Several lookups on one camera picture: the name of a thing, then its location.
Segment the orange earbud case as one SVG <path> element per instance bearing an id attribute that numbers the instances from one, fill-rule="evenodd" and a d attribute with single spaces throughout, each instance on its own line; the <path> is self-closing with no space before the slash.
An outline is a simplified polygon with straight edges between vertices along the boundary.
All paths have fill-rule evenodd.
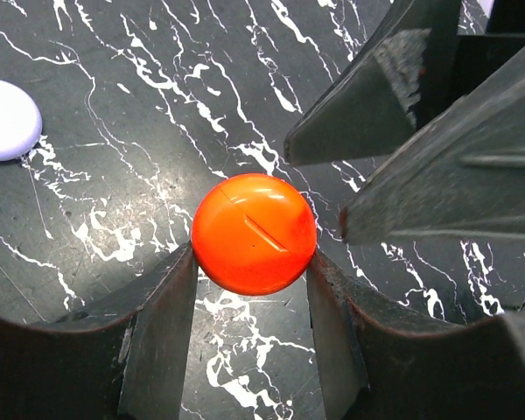
<path id="1" fill-rule="evenodd" d="M 201 201 L 191 243 L 199 266 L 221 288 L 262 296 L 283 290 L 305 272 L 317 229 L 296 188 L 248 173 L 220 182 Z"/>

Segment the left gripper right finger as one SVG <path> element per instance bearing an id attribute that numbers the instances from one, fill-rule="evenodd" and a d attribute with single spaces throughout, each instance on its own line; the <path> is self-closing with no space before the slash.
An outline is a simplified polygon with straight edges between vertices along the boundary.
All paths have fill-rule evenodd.
<path id="1" fill-rule="evenodd" d="M 319 252 L 307 295 L 327 418 L 525 419 L 525 311 L 448 323 Z"/>

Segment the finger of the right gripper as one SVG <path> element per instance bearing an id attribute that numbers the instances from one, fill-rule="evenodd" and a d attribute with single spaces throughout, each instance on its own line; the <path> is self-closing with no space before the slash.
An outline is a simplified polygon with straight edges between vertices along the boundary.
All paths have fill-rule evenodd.
<path id="1" fill-rule="evenodd" d="M 351 244 L 525 240 L 525 46 L 420 129 L 343 208 Z"/>
<path id="2" fill-rule="evenodd" d="M 442 113 L 459 1 L 395 1 L 338 79 L 284 140 L 291 165 L 388 155 Z"/>

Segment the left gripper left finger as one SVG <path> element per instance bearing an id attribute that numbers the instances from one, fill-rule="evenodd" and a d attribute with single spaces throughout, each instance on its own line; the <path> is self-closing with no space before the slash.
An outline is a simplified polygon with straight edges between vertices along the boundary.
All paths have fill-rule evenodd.
<path id="1" fill-rule="evenodd" d="M 178 418 L 197 274 L 183 244 L 53 322 L 0 318 L 0 419 Z"/>

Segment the purple earbud case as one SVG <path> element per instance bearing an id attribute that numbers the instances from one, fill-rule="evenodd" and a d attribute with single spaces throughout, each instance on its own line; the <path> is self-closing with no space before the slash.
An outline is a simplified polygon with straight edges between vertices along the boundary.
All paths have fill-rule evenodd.
<path id="1" fill-rule="evenodd" d="M 42 129 L 37 103 L 22 88 L 0 80 L 0 162 L 28 153 Z"/>

